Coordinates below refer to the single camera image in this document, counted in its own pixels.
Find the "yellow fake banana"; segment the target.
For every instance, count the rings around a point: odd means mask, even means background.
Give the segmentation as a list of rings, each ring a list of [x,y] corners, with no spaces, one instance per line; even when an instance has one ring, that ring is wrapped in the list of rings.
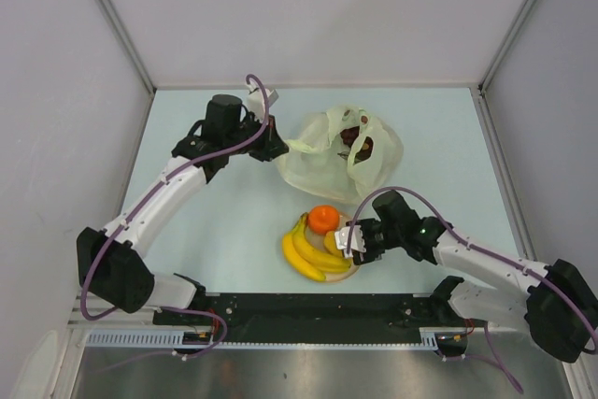
[[[317,247],[308,240],[306,213],[282,237],[281,249],[284,259],[295,272],[318,283],[338,282],[355,272],[354,265],[348,259],[333,255],[326,248]]]

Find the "orange fake fruit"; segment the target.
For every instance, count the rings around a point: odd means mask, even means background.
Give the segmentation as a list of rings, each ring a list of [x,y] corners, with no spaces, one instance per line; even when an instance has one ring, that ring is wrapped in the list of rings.
[[[317,235],[334,231],[340,223],[340,213],[330,205],[313,207],[307,214],[307,226]]]

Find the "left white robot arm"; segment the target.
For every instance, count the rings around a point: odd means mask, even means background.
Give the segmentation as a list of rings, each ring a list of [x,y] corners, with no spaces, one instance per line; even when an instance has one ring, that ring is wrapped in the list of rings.
[[[276,91],[259,88],[252,89],[245,100],[230,94],[213,96],[205,117],[179,140],[144,194],[103,228],[80,232],[76,241],[79,304],[87,320],[93,318],[86,308],[88,294],[126,313],[145,306],[173,308],[189,324],[206,315],[199,283],[182,275],[154,274],[144,259],[166,224],[231,157],[247,154],[271,162],[288,152],[269,112],[277,99]]]

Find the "yellow-green plastic bag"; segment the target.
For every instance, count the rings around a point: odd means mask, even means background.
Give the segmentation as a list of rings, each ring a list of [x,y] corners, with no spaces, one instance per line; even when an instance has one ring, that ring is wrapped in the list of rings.
[[[306,115],[289,151],[276,158],[294,188],[344,204],[358,204],[382,187],[401,162],[404,145],[381,118],[340,105]]]

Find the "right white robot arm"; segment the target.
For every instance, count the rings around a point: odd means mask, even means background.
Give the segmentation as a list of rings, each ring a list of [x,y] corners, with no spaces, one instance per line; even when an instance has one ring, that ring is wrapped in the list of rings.
[[[345,257],[370,264],[385,251],[403,249],[418,262],[470,276],[447,278],[431,302],[433,318],[452,325],[460,318],[494,323],[524,334],[565,363],[597,352],[597,297],[580,271],[563,259],[553,264],[509,256],[460,235],[435,207],[421,217],[406,202],[409,190],[380,188],[364,200],[373,219],[354,215],[336,231]]]

